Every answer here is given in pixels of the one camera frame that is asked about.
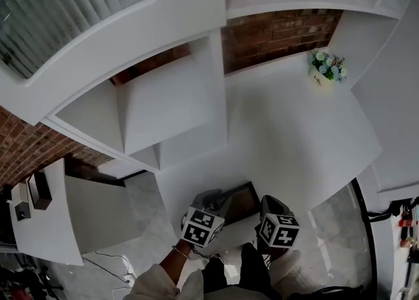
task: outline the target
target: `red object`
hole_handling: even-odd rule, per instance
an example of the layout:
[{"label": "red object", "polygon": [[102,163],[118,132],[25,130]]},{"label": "red object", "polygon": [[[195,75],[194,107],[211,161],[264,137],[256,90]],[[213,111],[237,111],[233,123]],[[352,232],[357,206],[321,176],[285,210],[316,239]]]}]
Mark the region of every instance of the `red object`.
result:
[{"label": "red object", "polygon": [[419,221],[413,221],[412,219],[401,219],[399,221],[399,227],[413,227],[419,224]]}]

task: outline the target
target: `bracelet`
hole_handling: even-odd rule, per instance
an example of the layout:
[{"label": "bracelet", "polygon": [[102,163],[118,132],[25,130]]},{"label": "bracelet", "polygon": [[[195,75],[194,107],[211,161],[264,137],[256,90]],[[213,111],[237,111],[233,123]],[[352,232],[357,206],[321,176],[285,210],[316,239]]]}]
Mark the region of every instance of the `bracelet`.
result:
[{"label": "bracelet", "polygon": [[185,255],[183,252],[180,252],[179,249],[176,248],[174,245],[172,245],[172,249],[175,250],[176,252],[180,253],[186,259],[191,259],[191,257],[189,257],[188,255]]}]

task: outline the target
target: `black pants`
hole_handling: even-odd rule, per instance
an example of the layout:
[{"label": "black pants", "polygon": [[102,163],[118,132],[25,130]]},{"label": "black pants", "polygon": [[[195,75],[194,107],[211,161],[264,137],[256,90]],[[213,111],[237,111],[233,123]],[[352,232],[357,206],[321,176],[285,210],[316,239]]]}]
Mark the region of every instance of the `black pants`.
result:
[{"label": "black pants", "polygon": [[[205,269],[202,270],[202,275],[204,276],[204,294],[228,287],[224,275],[224,264],[217,258],[209,260]],[[270,285],[268,268],[264,264],[262,255],[251,243],[243,245],[240,283],[236,286],[263,293],[271,300],[281,299],[281,296]]]}]

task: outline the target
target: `white cable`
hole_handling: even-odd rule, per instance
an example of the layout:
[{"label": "white cable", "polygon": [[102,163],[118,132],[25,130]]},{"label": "white cable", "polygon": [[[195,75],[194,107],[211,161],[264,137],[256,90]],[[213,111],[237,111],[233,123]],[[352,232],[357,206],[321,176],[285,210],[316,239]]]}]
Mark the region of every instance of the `white cable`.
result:
[{"label": "white cable", "polygon": [[114,288],[112,290],[112,298],[113,298],[113,300],[115,300],[115,291],[117,291],[117,290],[123,290],[124,288],[126,288],[127,290],[130,290],[131,289],[130,287],[119,287],[119,288]]}]

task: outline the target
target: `white wall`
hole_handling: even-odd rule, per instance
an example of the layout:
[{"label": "white wall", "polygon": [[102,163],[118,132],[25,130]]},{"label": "white wall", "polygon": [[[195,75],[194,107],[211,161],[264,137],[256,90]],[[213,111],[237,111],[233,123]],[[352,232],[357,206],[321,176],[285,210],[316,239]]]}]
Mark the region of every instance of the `white wall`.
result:
[{"label": "white wall", "polygon": [[[412,0],[393,35],[352,91],[370,120],[383,152],[359,177],[369,210],[388,206],[377,192],[419,181],[419,0]],[[410,188],[411,196],[419,196]],[[391,190],[391,198],[406,198]],[[373,223],[379,286],[397,298],[407,270],[396,218]]]},{"label": "white wall", "polygon": [[419,181],[418,26],[419,0],[412,0],[382,52],[352,89],[383,148],[373,162],[381,190]]}]

